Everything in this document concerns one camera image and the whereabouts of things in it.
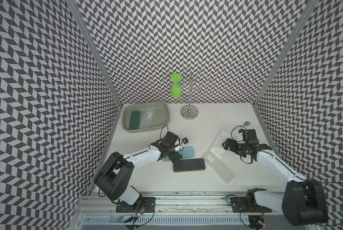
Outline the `light blue ribbed pencil case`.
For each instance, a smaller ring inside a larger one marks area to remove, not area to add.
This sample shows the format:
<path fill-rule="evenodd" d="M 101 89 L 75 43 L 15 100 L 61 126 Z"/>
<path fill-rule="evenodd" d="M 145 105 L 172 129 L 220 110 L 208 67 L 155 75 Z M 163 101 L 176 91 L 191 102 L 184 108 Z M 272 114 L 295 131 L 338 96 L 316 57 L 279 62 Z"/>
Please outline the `light blue ribbed pencil case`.
<path fill-rule="evenodd" d="M 160 157 L 160 160 L 164 162 L 171 162 L 168 158 L 168 154 L 173 151 L 177 151 L 179 154 L 181 154 L 183 156 L 182 160 L 191 159 L 195 156 L 195 151 L 193 147 L 182 147 L 182 150 L 180 150 L 180 147 L 177 147 L 177 149 L 171 148 L 167 150 L 165 153 L 163 153 Z"/>

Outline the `translucent white pencil case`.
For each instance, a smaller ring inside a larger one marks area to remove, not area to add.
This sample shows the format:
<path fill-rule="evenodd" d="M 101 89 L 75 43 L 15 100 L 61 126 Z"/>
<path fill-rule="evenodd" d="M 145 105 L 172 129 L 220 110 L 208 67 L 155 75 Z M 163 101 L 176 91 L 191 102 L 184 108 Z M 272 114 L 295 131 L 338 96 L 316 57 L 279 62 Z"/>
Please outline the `translucent white pencil case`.
<path fill-rule="evenodd" d="M 155 114 L 154 108 L 148 108 L 145 110 L 145 113 L 140 121 L 139 129 L 149 128 Z"/>

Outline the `dark green pencil case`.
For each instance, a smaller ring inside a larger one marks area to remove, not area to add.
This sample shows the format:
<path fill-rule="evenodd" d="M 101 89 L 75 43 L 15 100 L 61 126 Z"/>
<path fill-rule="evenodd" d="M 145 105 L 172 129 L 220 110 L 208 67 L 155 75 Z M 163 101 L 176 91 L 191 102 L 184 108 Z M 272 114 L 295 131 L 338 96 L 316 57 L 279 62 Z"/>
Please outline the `dark green pencil case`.
<path fill-rule="evenodd" d="M 140 119 L 141 119 L 140 115 L 141 115 L 141 112 L 139 110 L 135 110 L 131 112 L 130 123 L 129 123 L 130 130 L 139 129 Z"/>

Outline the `grey storage box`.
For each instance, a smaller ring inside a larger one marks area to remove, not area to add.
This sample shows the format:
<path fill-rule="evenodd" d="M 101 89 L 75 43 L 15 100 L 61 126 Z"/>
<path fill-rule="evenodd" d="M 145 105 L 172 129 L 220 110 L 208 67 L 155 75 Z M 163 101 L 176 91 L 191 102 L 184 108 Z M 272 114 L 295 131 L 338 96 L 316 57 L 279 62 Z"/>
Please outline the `grey storage box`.
<path fill-rule="evenodd" d="M 122 127 L 129 133 L 146 132 L 163 128 L 169 119 L 165 102 L 131 104 L 123 110 Z"/>

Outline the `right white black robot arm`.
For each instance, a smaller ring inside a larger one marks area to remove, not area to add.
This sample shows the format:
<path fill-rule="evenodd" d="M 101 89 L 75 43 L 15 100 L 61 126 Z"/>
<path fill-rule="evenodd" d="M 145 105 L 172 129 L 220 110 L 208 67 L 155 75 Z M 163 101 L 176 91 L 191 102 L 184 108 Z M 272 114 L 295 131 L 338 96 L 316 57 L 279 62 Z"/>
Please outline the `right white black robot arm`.
<path fill-rule="evenodd" d="M 278 212 L 293 226 L 328 222 L 328 209 L 323 186 L 296 172 L 281 160 L 267 144 L 261 144 L 254 129 L 240 129 L 242 141 L 227 138 L 222 143 L 241 158 L 250 156 L 252 162 L 264 166 L 284 187 L 279 195 L 265 189 L 249 189 L 245 205 L 248 211 L 270 209 Z"/>

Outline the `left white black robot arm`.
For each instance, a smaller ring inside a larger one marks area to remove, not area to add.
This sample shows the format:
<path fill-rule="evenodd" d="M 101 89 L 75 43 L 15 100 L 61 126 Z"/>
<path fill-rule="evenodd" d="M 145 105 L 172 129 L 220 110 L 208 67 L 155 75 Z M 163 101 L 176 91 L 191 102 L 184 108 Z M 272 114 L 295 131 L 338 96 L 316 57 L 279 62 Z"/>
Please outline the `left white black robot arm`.
<path fill-rule="evenodd" d="M 180 139 L 169 131 L 140 151 L 125 155 L 114 152 L 95 176 L 95 185 L 111 201 L 119 200 L 128 205 L 139 203 L 141 194 L 128 185 L 133 171 L 164 158 L 178 162 L 183 158 L 178 151 L 188 143 L 187 138 Z"/>

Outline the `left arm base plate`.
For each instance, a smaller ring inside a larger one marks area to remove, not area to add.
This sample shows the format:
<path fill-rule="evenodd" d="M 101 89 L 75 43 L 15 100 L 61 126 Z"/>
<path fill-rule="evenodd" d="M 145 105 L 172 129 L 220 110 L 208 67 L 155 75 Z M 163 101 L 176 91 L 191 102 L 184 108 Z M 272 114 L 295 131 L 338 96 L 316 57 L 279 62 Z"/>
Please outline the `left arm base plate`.
<path fill-rule="evenodd" d="M 155 197 L 140 197 L 133 205 L 125 201 L 119 201 L 116 206 L 116 213 L 153 213 L 155 211 Z"/>

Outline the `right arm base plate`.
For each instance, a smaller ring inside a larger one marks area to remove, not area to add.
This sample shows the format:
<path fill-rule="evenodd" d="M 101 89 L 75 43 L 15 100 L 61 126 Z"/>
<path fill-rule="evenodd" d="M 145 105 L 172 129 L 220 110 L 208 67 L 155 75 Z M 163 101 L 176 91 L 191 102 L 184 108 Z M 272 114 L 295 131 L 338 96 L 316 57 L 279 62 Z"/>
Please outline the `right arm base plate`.
<path fill-rule="evenodd" d="M 233 213 L 251 212 L 251 213 L 272 213 L 269 208 L 258 206 L 254 203 L 250 203 L 242 197 L 232 196 L 229 198 Z"/>

